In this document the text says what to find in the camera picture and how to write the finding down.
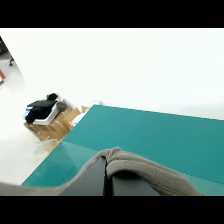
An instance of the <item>white floor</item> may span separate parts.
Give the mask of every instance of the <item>white floor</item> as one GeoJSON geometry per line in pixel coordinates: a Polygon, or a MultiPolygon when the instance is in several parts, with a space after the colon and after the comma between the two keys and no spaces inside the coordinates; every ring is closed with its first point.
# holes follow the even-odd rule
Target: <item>white floor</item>
{"type": "Polygon", "coordinates": [[[23,125],[30,96],[17,65],[9,66],[9,55],[0,57],[0,70],[6,76],[0,85],[0,182],[21,185],[48,153],[23,125]]]}

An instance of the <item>red object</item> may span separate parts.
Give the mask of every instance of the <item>red object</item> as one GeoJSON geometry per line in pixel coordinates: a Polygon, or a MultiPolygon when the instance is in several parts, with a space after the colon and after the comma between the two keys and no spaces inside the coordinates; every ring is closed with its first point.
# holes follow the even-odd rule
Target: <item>red object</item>
{"type": "Polygon", "coordinates": [[[4,76],[4,74],[2,73],[2,71],[0,71],[0,77],[1,77],[2,79],[5,79],[5,76],[4,76]]]}

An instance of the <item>teal table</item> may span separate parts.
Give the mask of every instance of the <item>teal table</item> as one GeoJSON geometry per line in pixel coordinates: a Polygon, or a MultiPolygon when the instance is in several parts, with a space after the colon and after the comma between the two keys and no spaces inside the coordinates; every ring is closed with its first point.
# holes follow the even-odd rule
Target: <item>teal table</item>
{"type": "Polygon", "coordinates": [[[205,194],[224,195],[224,121],[99,105],[23,185],[61,185],[99,151],[115,146],[185,174],[205,194]]]}

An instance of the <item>white wall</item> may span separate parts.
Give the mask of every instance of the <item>white wall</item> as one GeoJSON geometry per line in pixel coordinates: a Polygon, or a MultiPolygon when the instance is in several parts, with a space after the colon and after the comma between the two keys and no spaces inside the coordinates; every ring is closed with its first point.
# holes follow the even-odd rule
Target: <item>white wall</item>
{"type": "Polygon", "coordinates": [[[224,118],[224,29],[0,29],[35,97],[224,118]]]}

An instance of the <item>gray cloth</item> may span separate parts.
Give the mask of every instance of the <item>gray cloth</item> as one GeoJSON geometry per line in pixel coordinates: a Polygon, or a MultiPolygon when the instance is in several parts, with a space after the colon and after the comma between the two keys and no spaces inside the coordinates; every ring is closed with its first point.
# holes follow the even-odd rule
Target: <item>gray cloth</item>
{"type": "Polygon", "coordinates": [[[171,169],[132,153],[122,151],[120,148],[100,151],[89,160],[78,174],[68,183],[56,188],[28,188],[0,183],[0,195],[15,196],[57,196],[89,169],[99,158],[107,160],[107,176],[112,177],[119,171],[131,171],[150,183],[161,195],[170,196],[201,196],[185,177],[171,169]]]}

